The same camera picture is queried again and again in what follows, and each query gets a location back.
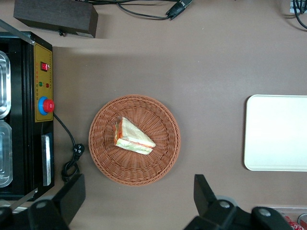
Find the sandwich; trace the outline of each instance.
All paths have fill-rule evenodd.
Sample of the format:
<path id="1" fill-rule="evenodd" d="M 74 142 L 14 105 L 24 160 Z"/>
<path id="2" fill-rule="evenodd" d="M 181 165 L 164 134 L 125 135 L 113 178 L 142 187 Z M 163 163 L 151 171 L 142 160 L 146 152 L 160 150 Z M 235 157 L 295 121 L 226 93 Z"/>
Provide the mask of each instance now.
<path id="1" fill-rule="evenodd" d="M 148 155 L 156 144 L 127 118 L 122 117 L 115 125 L 114 143 L 126 150 Z"/>

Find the red button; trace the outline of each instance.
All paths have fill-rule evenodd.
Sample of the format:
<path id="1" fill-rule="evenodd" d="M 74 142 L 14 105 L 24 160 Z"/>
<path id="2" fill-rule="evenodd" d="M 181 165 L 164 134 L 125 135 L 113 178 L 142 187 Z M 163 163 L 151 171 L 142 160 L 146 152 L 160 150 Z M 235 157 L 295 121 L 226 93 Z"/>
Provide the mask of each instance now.
<path id="1" fill-rule="evenodd" d="M 49 65 L 44 63 L 44 62 L 41 62 L 40 63 L 40 69 L 43 70 L 43 71 L 48 71 Z"/>
<path id="2" fill-rule="evenodd" d="M 54 103 L 51 99 L 46 99 L 43 102 L 43 109 L 46 113 L 51 113 L 54 110 Z"/>

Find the cable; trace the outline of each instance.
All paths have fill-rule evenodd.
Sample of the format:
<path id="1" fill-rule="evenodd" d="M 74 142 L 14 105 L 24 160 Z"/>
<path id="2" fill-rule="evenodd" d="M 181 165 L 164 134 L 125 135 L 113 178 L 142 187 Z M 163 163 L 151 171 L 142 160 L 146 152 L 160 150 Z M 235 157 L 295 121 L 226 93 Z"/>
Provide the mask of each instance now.
<path id="1" fill-rule="evenodd" d="M 154 15 L 148 15 L 148 14 L 142 14 L 142 13 L 136 13 L 136 12 L 133 12 L 133 11 L 130 11 L 130 10 L 127 10 L 126 8 L 122 7 L 120 4 L 118 4 L 118 7 L 120 7 L 123 11 L 126 11 L 128 13 L 132 13 L 134 15 L 138 15 L 138 16 L 141 16 L 141 17 L 147 17 L 147 18 L 152 18 L 152 19 L 158 19 L 158 20 L 166 20 L 166 19 L 169 19 L 170 16 L 166 16 L 166 17 L 160 17 L 160 16 L 154 16 Z"/>
<path id="2" fill-rule="evenodd" d="M 92 5 L 107 5 L 107 4 L 123 4 L 132 1 L 172 1 L 178 2 L 179 0 L 88 0 L 86 2 Z"/>
<path id="3" fill-rule="evenodd" d="M 295 14 L 297 21 L 301 24 L 302 27 L 307 29 L 307 26 L 299 18 L 297 8 L 299 9 L 299 14 L 305 13 L 307 9 L 306 1 L 300 0 L 300 3 L 299 3 L 298 0 L 293 0 L 293 9 L 294 9 L 294 14 Z"/>
<path id="4" fill-rule="evenodd" d="M 166 19 L 172 20 L 176 18 L 179 14 L 181 14 L 193 0 L 75 0 L 75 1 L 83 1 L 83 2 L 90 3 L 92 5 L 116 4 L 123 11 L 130 13 L 130 14 L 134 14 L 137 16 L 145 17 L 145 18 L 155 19 L 155 20 L 166 20 Z M 148 14 L 142 14 L 142 13 L 130 11 L 121 5 L 121 4 L 132 2 L 132 1 L 168 1 L 168 2 L 175 2 L 175 5 L 166 13 L 166 17 L 161 17 L 161 16 L 148 15 Z"/>
<path id="5" fill-rule="evenodd" d="M 73 145 L 73 156 L 71 161 L 67 162 L 64 164 L 61 175 L 62 175 L 62 180 L 64 182 L 69 181 L 74 175 L 80 173 L 80 169 L 77 165 L 77 161 L 79 158 L 82 156 L 84 153 L 85 147 L 83 144 L 76 144 L 75 139 L 73 138 L 71 132 L 67 129 L 67 127 L 64 125 L 64 123 L 59 119 L 59 117 L 53 113 L 53 116 L 57 119 L 57 121 L 62 125 L 62 127 L 65 129 L 65 131 L 68 133 L 68 135 L 71 138 L 72 145 Z M 70 174 L 68 174 L 68 170 L 74 167 L 74 171 Z"/>

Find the wicker basket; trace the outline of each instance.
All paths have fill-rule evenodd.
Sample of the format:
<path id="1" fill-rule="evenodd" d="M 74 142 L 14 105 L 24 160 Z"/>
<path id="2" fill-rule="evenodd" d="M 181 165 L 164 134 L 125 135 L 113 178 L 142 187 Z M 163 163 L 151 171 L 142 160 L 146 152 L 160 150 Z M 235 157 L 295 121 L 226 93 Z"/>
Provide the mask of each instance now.
<path id="1" fill-rule="evenodd" d="M 149 155 L 114 145 L 114 124 L 126 117 L 155 143 Z M 107 103 L 95 116 L 89 149 L 99 170 L 113 181 L 140 186 L 161 179 L 174 165 L 180 149 L 180 132 L 170 111 L 157 100 L 126 95 Z"/>

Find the black cable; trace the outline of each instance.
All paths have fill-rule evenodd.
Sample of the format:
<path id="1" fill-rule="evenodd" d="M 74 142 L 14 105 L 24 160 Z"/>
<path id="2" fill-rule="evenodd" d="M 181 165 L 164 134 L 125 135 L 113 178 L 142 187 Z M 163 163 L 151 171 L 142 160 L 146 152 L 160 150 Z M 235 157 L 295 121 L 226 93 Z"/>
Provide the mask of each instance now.
<path id="1" fill-rule="evenodd" d="M 297 8 L 299 9 L 299 14 L 303 14 L 306 11 L 306 9 L 307 9 L 306 1 L 305 1 L 304 6 L 303 6 L 303 1 L 302 0 L 301 0 L 300 3 L 298 2 L 298 0 L 293 0 L 293 9 L 294 9 L 294 14 L 295 14 L 295 17 L 296 17 L 297 21 L 301 24 L 302 27 L 307 29 L 307 26 L 299 18 L 299 15 L 298 15 L 298 12 L 297 12 Z"/>
<path id="2" fill-rule="evenodd" d="M 118 5 L 118 7 L 120 7 L 123 11 L 126 11 L 126 12 L 131 13 L 131 14 L 134 14 L 134 15 L 138 15 L 138 16 L 141 16 L 141 17 L 147 17 L 147 18 L 152 18 L 152 19 L 157 19 L 157 20 L 166 20 L 166 19 L 169 19 L 169 18 L 170 18 L 170 16 L 160 17 L 160 16 L 154 16 L 154 15 L 136 13 L 136 12 L 127 10 L 126 8 L 122 7 L 122 6 L 121 6 L 120 4 L 118 4 L 118 3 L 117 3 L 117 5 Z"/>
<path id="3" fill-rule="evenodd" d="M 157 1 L 157 0 L 87 0 L 86 2 L 92 4 L 92 5 L 107 5 L 107 4 L 116 4 L 119 8 L 121 8 L 123 11 L 127 13 L 131 13 L 140 17 L 145 17 L 145 18 L 150 18 L 150 19 L 156 19 L 156 20 L 166 20 L 171 18 L 171 16 L 166 16 L 166 17 L 161 17 L 161 16 L 155 16 L 155 15 L 148 15 L 148 14 L 142 14 L 142 13 L 137 13 L 134 11 L 130 11 L 121 4 L 127 3 L 127 2 L 132 2 L 132 1 Z M 179 0 L 158 0 L 158 1 L 170 1 L 170 2 L 179 2 Z"/>
<path id="4" fill-rule="evenodd" d="M 80 169 L 77 165 L 77 161 L 79 160 L 79 158 L 82 156 L 85 147 L 83 144 L 76 144 L 75 139 L 73 138 L 71 132 L 67 129 L 67 127 L 64 125 L 64 123 L 59 119 L 59 117 L 53 113 L 53 116 L 57 119 L 57 121 L 62 125 L 62 127 L 65 129 L 65 131 L 68 133 L 68 135 L 71 138 L 72 141 L 72 145 L 73 145 L 73 156 L 71 161 L 67 162 L 66 164 L 64 164 L 63 169 L 62 169 L 62 180 L 64 182 L 69 181 L 74 175 L 79 174 L 80 173 Z M 74 171 L 70 174 L 68 174 L 68 170 L 71 169 L 72 167 L 74 167 Z"/>
<path id="5" fill-rule="evenodd" d="M 172 1 L 177 2 L 179 0 L 89 0 L 88 3 L 92 5 L 107 5 L 107 4 L 122 4 L 132 1 Z"/>

